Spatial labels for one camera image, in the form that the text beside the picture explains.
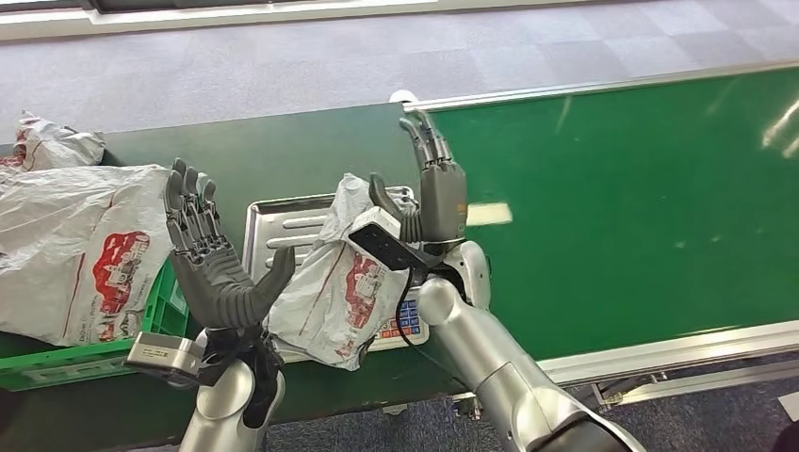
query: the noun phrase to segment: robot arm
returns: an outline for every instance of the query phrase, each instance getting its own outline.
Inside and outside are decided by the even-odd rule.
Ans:
[[[258,283],[222,231],[208,182],[176,159],[164,192],[170,261],[194,318],[197,341],[141,332],[125,364],[178,388],[200,386],[181,452],[253,452],[285,392],[283,361],[261,322],[294,274],[294,250],[281,249]]]
[[[392,269],[427,273],[417,301],[421,318],[481,402],[505,450],[643,451],[626,431],[552,382],[489,313],[488,263],[480,246],[464,239],[464,173],[430,118],[424,113],[414,118],[400,125],[411,134],[421,167],[419,212],[413,222],[398,218],[383,196],[382,181],[373,176],[372,200],[378,212],[370,215],[396,218],[401,231],[391,234],[378,226],[384,221],[372,221],[350,238]],[[422,242],[422,250],[400,241]]]

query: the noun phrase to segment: red printed logo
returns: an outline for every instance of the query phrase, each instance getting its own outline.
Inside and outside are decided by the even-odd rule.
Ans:
[[[130,298],[131,282],[141,264],[141,255],[150,246],[150,236],[135,231],[128,234],[109,234],[103,244],[103,253],[94,264],[94,288],[103,296],[100,312],[105,314],[101,341],[114,336],[113,317]]]

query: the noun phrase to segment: robotic hand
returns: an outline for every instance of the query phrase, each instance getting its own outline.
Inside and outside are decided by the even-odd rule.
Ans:
[[[294,249],[278,250],[258,283],[224,235],[209,181],[176,159],[164,192],[170,261],[186,303],[204,326],[197,341],[141,332],[125,364],[179,387],[200,386],[180,451],[252,452],[283,399],[283,361],[261,325],[294,274]]]
[[[376,211],[356,220],[350,239],[393,270],[422,273],[421,318],[476,394],[505,450],[643,451],[626,431],[553,383],[488,312],[490,269],[481,247],[464,238],[464,172],[425,113],[400,125],[411,135],[421,169],[420,209],[402,216],[373,175]],[[422,249],[402,242],[421,242]]]

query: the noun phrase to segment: metal tray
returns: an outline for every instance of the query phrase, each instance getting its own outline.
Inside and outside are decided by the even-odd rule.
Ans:
[[[392,197],[414,199],[414,191],[408,186],[392,186],[386,191]],[[250,204],[241,264],[253,281],[260,280],[271,268],[274,253],[280,247],[295,247],[297,266],[305,261],[333,198],[334,193],[329,193]]]

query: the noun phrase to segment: plastic bag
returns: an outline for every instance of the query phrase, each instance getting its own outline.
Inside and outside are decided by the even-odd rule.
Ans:
[[[99,132],[76,132],[24,111],[11,155],[0,157],[0,167],[36,171],[93,166],[103,159],[105,147]]]
[[[168,175],[79,167],[0,181],[0,330],[58,346],[136,334],[171,249]]]
[[[364,345],[394,316],[408,270],[391,271],[350,243],[347,235],[359,214],[374,204],[369,185],[352,174],[338,184],[314,250],[277,299],[265,320],[286,343],[334,367],[355,370]],[[413,208],[409,202],[400,208]]]

